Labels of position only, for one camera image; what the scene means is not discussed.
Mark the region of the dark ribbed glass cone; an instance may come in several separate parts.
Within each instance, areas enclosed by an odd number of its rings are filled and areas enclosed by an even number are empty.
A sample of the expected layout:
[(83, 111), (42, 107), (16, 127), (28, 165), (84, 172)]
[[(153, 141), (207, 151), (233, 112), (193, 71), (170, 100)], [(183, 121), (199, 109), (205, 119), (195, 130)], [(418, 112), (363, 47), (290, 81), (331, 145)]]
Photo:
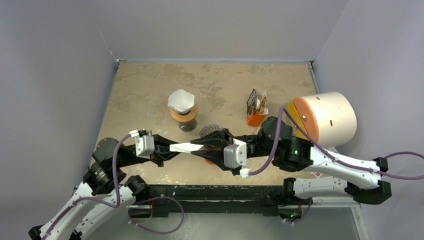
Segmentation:
[(205, 136), (209, 135), (212, 132), (222, 131), (222, 130), (223, 130), (223, 127), (220, 126), (220, 125), (218, 125), (218, 124), (209, 124), (209, 125), (206, 125), (205, 127), (203, 127), (200, 130), (200, 132), (198, 134), (198, 137), (199, 138), (202, 138), (202, 137), (205, 137)]

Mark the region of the wooden ring dripper stand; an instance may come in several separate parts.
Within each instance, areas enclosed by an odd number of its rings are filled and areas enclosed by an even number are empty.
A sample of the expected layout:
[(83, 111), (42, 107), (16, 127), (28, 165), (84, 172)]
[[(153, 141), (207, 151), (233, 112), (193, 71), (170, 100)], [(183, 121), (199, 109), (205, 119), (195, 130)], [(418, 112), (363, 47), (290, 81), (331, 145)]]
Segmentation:
[(199, 108), (195, 103), (193, 108), (185, 114), (180, 114), (176, 112), (173, 108), (170, 109), (171, 117), (178, 122), (179, 129), (183, 132), (191, 132), (197, 126), (196, 117), (198, 115)]

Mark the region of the white paper coffee filter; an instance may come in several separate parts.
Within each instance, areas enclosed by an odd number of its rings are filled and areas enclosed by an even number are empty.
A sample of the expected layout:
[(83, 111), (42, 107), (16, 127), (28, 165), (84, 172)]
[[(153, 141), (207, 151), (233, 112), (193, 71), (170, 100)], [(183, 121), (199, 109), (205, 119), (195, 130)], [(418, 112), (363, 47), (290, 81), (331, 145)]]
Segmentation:
[(195, 105), (195, 96), (183, 89), (174, 91), (168, 98), (167, 106), (179, 114), (186, 114)]

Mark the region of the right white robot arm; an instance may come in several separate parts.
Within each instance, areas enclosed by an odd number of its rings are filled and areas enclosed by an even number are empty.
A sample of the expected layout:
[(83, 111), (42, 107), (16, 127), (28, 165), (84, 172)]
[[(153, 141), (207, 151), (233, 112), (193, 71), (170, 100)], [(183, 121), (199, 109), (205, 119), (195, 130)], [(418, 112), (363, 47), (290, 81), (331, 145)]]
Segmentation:
[(385, 158), (359, 160), (320, 150), (309, 140), (293, 135), (293, 128), (277, 117), (267, 118), (253, 135), (234, 136), (228, 129), (195, 139), (192, 155), (202, 157), (223, 171), (243, 178), (252, 176), (248, 159), (270, 157), (271, 164), (286, 172), (318, 172), (327, 179), (287, 178), (280, 196), (288, 204), (315, 196), (350, 196), (366, 205), (379, 205), (392, 196), (391, 184), (381, 176), (388, 170)]

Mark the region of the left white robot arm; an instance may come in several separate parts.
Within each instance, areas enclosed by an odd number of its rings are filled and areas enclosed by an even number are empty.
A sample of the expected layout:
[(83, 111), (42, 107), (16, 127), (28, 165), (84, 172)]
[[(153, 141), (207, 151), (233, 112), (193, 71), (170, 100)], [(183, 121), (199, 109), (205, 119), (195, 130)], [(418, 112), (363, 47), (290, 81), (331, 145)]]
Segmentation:
[(169, 196), (154, 197), (151, 187), (139, 175), (128, 178), (121, 167), (153, 162), (159, 167), (172, 159), (172, 140), (145, 130), (134, 130), (121, 140), (102, 139), (89, 167), (71, 198), (50, 221), (32, 227), (28, 234), (32, 240), (86, 240), (107, 220), (133, 204), (146, 204), (149, 210), (160, 200), (176, 203), (181, 213), (183, 206)]

